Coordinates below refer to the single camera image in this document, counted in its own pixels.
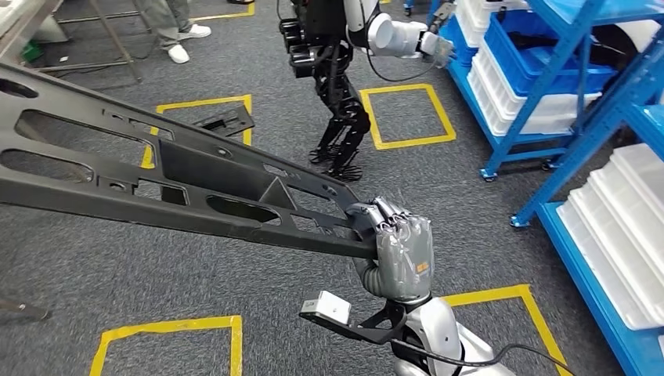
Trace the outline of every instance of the white sneaker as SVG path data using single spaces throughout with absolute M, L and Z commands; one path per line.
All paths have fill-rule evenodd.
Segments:
M 212 34 L 212 29 L 209 27 L 193 24 L 189 32 L 178 33 L 178 40 L 182 41 L 189 38 L 205 38 L 210 34 Z
M 189 54 L 186 53 L 186 50 L 181 45 L 174 45 L 168 50 L 168 55 L 171 57 L 171 60 L 178 64 L 184 64 L 189 61 Z

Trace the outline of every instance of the gray carpet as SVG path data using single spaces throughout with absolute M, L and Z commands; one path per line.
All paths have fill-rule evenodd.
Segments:
M 103 3 L 109 10 L 129 9 L 125 0 Z M 192 3 L 194 16 L 242 8 L 223 0 Z M 85 14 L 84 4 L 67 1 L 60 16 Z M 402 17 L 400 3 L 383 8 Z M 416 12 L 426 8 L 417 7 Z M 423 15 L 414 18 L 421 20 Z M 139 19 L 114 20 L 131 53 L 145 57 L 138 64 L 143 83 L 136 85 L 126 67 L 65 78 L 148 109 L 251 94 L 257 124 L 254 147 L 308 165 L 307 152 L 318 142 L 329 115 L 312 90 L 312 80 L 294 79 L 288 67 L 275 5 L 258 0 L 252 17 L 201 23 L 212 27 L 213 35 L 184 42 L 192 60 L 179 66 L 162 51 L 151 52 L 154 38 Z M 119 56 L 99 25 L 67 29 L 73 41 L 49 46 L 48 63 L 61 56 L 69 56 L 70 63 Z M 393 78 L 425 68 L 416 60 L 376 61 L 381 73 Z M 360 55 L 348 74 L 357 89 L 390 85 L 376 77 Z M 433 221 L 437 295 L 531 284 L 556 343 L 577 374 L 622 374 L 537 221 L 527 230 L 509 226 L 509 214 L 525 203 L 547 173 L 537 164 L 519 164 L 505 171 L 516 167 L 519 173 L 484 183 L 477 171 L 489 157 L 490 146 L 449 75 L 434 70 L 409 83 L 433 85 L 456 140 L 375 150 L 367 136 L 357 159 L 365 176 L 352 184 L 354 191 L 362 198 L 383 194 Z M 378 94 L 371 100 L 384 141 L 443 132 L 422 92 Z M 170 110 L 166 115 L 193 121 L 224 106 Z M 75 129 L 53 129 L 43 132 L 103 151 L 98 149 L 103 145 L 92 145 L 94 139 Z M 106 151 L 109 148 L 116 156 L 140 157 L 123 146 L 107 145 Z M 604 153 L 593 161 L 568 188 L 578 186 L 587 170 L 605 157 Z M 53 311 L 50 320 L 39 323 L 0 312 L 0 374 L 87 374 L 103 331 L 228 315 L 243 317 L 245 375 L 391 374 L 387 347 L 341 338 L 297 316 L 305 295 L 321 289 L 349 300 L 358 318 L 381 307 L 359 286 L 347 259 L 11 207 L 2 207 L 0 231 L 2 295 Z M 456 314 L 494 347 L 508 342 L 544 346 L 516 299 L 467 305 Z M 103 374 L 229 374 L 229 336 L 229 330 L 218 329 L 121 339 L 111 343 Z M 510 354 L 505 363 L 518 375 L 557 374 L 548 362 L 528 353 Z

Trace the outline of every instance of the yellow tape square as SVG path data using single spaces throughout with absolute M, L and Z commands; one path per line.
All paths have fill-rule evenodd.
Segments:
M 202 319 L 161 321 L 134 325 L 130 327 L 119 327 L 110 331 L 104 331 L 101 336 L 99 348 L 92 359 L 90 376 L 101 376 L 103 364 L 106 359 L 108 345 L 112 341 L 127 338 L 138 333 L 173 333 L 176 331 L 201 331 L 206 329 L 230 328 L 230 376 L 242 375 L 242 317 L 222 316 L 205 317 Z
M 547 348 L 549 355 L 557 360 L 560 360 L 564 365 L 567 365 L 565 358 L 562 356 L 562 352 L 558 348 L 558 344 L 556 343 L 554 336 L 551 334 L 551 330 L 549 330 L 547 323 L 544 321 L 544 316 L 542 316 L 540 309 L 537 307 L 537 303 L 535 303 L 535 298 L 533 298 L 530 292 L 529 285 L 518 284 L 516 286 L 468 292 L 464 294 L 444 296 L 442 298 L 445 299 L 452 307 L 465 306 L 473 303 L 493 302 L 503 299 L 520 298 L 523 301 L 523 304 L 525 305 L 530 318 L 532 319 L 532 323 L 535 324 L 535 328 L 539 332 L 539 336 L 542 338 L 542 342 L 544 342 L 544 346 Z M 561 376 L 572 376 L 569 372 L 565 371 L 559 366 L 556 366 L 556 369 Z
M 163 114 L 167 110 L 175 110 L 178 108 L 209 106 L 212 104 L 240 102 L 240 101 L 244 103 L 244 107 L 247 109 L 247 112 L 251 114 L 251 94 L 246 94 L 244 96 L 227 96 L 224 98 L 202 99 L 202 100 L 193 100 L 189 102 L 160 104 L 159 106 L 157 106 L 156 111 L 158 114 Z M 150 127 L 151 135 L 156 136 L 158 132 L 159 128 Z M 251 128 L 242 132 L 242 142 L 247 146 L 251 146 Z M 152 148 L 149 146 L 146 146 L 145 150 L 143 151 L 141 168 L 154 168 L 154 162 L 152 160 Z
M 251 4 L 247 5 L 247 10 L 242 13 L 228 13 L 228 14 L 218 14 L 217 16 L 194 17 L 191 19 L 191 22 L 218 20 L 220 18 L 237 18 L 237 17 L 253 16 L 256 11 L 255 6 L 256 4 L 252 2 Z
M 402 92 L 406 90 L 424 90 L 429 96 L 431 104 L 433 104 L 436 114 L 442 123 L 442 128 L 445 131 L 445 134 L 442 136 L 430 136 L 430 137 L 420 137 L 417 139 L 404 139 L 401 141 L 390 141 L 384 142 L 381 138 L 381 133 L 378 131 L 378 123 L 376 121 L 376 115 L 374 109 L 371 106 L 371 101 L 369 99 L 370 94 L 380 94 L 385 92 Z M 429 84 L 413 84 L 413 85 L 399 85 L 399 86 L 388 86 L 384 88 L 375 88 L 375 89 L 363 89 L 359 91 L 360 97 L 362 98 L 362 103 L 364 105 L 364 110 L 369 114 L 369 119 L 371 120 L 371 138 L 373 139 L 373 144 L 377 150 L 384 149 L 395 149 L 398 147 L 408 147 L 408 146 L 418 146 L 418 145 L 428 145 L 430 143 L 444 143 L 447 141 L 452 141 L 457 139 L 457 134 L 452 128 L 452 124 L 447 118 L 445 110 L 442 108 L 440 99 L 435 93 L 433 86 Z

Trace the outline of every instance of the gray pants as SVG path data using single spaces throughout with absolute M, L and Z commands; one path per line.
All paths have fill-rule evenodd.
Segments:
M 157 32 L 162 49 L 178 44 L 178 33 L 191 30 L 187 0 L 138 0 L 146 21 Z

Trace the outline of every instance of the cable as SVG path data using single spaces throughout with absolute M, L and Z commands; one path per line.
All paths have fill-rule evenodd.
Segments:
M 154 42 L 152 43 L 152 47 L 150 47 L 150 51 L 148 51 L 148 53 L 145 56 L 133 56 L 133 55 L 129 55 L 129 56 L 134 60 L 146 60 L 147 58 L 150 57 L 150 55 L 152 55 L 152 52 L 154 52 L 154 50 L 157 49 L 157 45 L 159 44 L 158 42 L 159 42 L 159 39 L 155 38 Z M 114 61 L 118 61 L 118 60 L 121 60 L 121 59 L 124 59 L 124 56 L 117 57 L 117 58 L 115 58 Z M 110 68 L 110 67 L 115 67 L 115 66 L 92 68 L 92 69 L 89 69 L 89 70 L 71 70 L 71 71 L 69 71 L 67 73 L 64 73 L 64 74 L 61 74 L 61 75 L 53 75 L 53 77 L 63 78 L 63 77 L 68 76 L 70 74 L 87 74 L 87 73 L 92 73 L 92 72 L 97 72 L 97 71 L 103 71 L 104 69 L 107 69 L 107 68 Z
M 532 353 L 535 353 L 537 355 L 540 355 L 540 356 L 543 356 L 543 357 L 547 358 L 551 362 L 558 365 L 560 368 L 562 368 L 565 371 L 569 372 L 569 374 L 571 376 L 575 376 L 574 372 L 572 372 L 569 369 L 569 367 L 567 367 L 565 364 L 563 364 L 560 360 L 555 359 L 552 356 L 550 356 L 549 354 L 541 352 L 538 349 L 534 349 L 534 348 L 532 348 L 530 346 L 527 346 L 527 345 L 520 345 L 518 343 L 511 343 L 509 345 L 506 345 L 505 347 L 503 347 L 498 352 L 498 355 L 496 355 L 491 360 L 487 360 L 485 362 L 466 362 L 466 361 L 463 361 L 463 360 L 456 360 L 456 359 L 453 359 L 453 358 L 448 358 L 447 356 L 442 356 L 442 355 L 439 355 L 439 354 L 436 354 L 436 353 L 433 353 L 433 352 L 429 352 L 425 349 L 422 349 L 421 347 L 411 345 L 410 343 L 401 341 L 401 340 L 396 339 L 396 338 L 391 339 L 390 342 L 393 343 L 394 345 L 402 346 L 406 349 L 413 350 L 414 352 L 416 352 L 416 353 L 418 353 L 422 356 L 426 356 L 426 357 L 429 357 L 429 358 L 432 358 L 432 359 L 435 359 L 435 360 L 439 360 L 441 362 L 445 362 L 445 363 L 449 363 L 449 364 L 453 364 L 455 366 L 461 366 L 461 367 L 487 367 L 487 366 L 492 366 L 494 364 L 500 363 L 500 361 L 503 359 L 503 357 L 505 356 L 505 354 L 507 354 L 508 351 L 510 351 L 512 349 L 523 349 L 523 350 L 527 350 L 527 351 L 530 351 Z
M 279 21 L 283 21 L 283 18 L 281 18 L 281 13 L 279 11 L 280 2 L 281 2 L 280 0 L 276 0 L 276 16 L 279 17 Z
M 384 79 L 385 81 L 388 82 L 404 82 L 404 81 L 409 81 L 414 78 L 418 78 L 420 76 L 424 76 L 426 73 L 428 73 L 430 70 L 432 70 L 435 67 L 435 59 L 431 62 L 431 65 L 429 68 L 425 69 L 424 71 L 415 74 L 414 76 L 406 77 L 406 78 L 387 78 L 384 75 L 380 74 L 376 67 L 374 66 L 374 62 L 371 60 L 371 54 L 369 54 L 370 48 L 369 48 L 369 29 L 366 27 L 366 15 L 364 14 L 364 4 L 362 3 L 362 0 L 359 0 L 359 7 L 362 10 L 362 23 L 363 23 L 363 28 L 364 28 L 364 34 L 366 36 L 366 58 L 369 60 L 369 65 L 371 66 L 371 70 L 380 78 Z
M 104 69 L 108 69 L 110 67 L 99 67 L 99 68 L 93 68 L 93 69 L 88 69 L 88 70 L 70 70 L 67 73 L 61 74 L 59 76 L 53 76 L 55 78 L 63 78 L 65 76 L 68 76 L 70 74 L 87 74 L 87 73 L 92 73 L 92 72 L 97 72 L 97 71 L 103 71 Z

